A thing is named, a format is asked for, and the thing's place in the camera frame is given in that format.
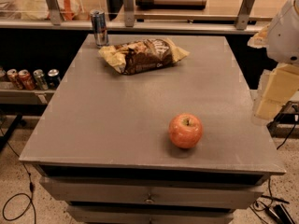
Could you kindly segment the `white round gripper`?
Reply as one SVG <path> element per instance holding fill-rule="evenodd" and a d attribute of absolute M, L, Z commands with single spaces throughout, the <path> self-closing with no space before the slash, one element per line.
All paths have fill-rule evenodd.
<path fill-rule="evenodd" d="M 252 36 L 248 46 L 267 47 L 268 57 L 279 63 L 272 71 L 263 71 L 253 101 L 251 120 L 265 125 L 299 90 L 299 66 L 295 65 L 299 64 L 299 0 L 287 0 L 270 26 Z"/>

